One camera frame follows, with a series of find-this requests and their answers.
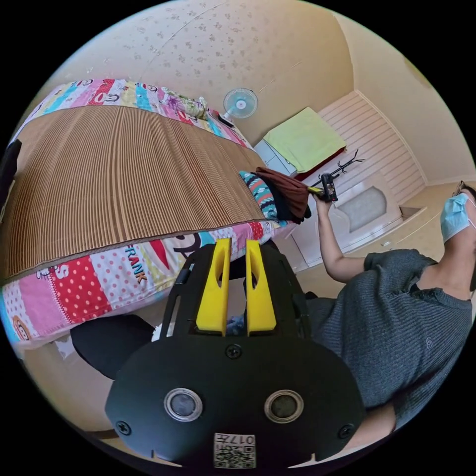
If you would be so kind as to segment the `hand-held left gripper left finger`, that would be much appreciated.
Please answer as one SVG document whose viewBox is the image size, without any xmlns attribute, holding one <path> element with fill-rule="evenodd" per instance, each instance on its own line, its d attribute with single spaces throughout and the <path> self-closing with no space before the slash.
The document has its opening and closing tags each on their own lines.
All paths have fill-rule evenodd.
<svg viewBox="0 0 476 476">
<path fill-rule="evenodd" d="M 229 238 L 215 243 L 196 317 L 196 327 L 200 332 L 226 331 L 231 248 Z"/>
</svg>

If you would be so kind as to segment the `person's right hand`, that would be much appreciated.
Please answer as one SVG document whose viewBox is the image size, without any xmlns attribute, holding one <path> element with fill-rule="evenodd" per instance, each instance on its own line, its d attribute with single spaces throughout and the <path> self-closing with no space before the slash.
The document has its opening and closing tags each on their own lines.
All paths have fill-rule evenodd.
<svg viewBox="0 0 476 476">
<path fill-rule="evenodd" d="M 317 195 L 314 195 L 313 198 L 316 202 L 318 219 L 320 221 L 329 219 L 329 211 L 331 206 L 333 205 L 333 202 L 326 202 L 322 197 L 319 197 Z"/>
</svg>

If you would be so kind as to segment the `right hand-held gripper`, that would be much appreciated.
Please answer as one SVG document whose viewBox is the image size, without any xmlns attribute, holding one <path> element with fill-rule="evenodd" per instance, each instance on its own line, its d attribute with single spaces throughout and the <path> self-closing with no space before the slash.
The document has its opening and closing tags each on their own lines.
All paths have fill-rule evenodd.
<svg viewBox="0 0 476 476">
<path fill-rule="evenodd" d="M 332 174 L 321 175 L 321 188 L 308 187 L 307 191 L 314 196 L 321 196 L 325 203 L 334 203 L 338 201 L 337 193 L 334 185 L 334 176 Z"/>
</svg>

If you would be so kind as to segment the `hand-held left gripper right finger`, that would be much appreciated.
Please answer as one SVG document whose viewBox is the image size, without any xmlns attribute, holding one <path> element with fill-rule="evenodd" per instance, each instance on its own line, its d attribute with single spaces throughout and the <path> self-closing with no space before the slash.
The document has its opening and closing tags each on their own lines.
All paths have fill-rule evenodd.
<svg viewBox="0 0 476 476">
<path fill-rule="evenodd" d="M 277 321 L 258 241 L 246 241 L 245 266 L 247 331 L 272 332 Z"/>
</svg>

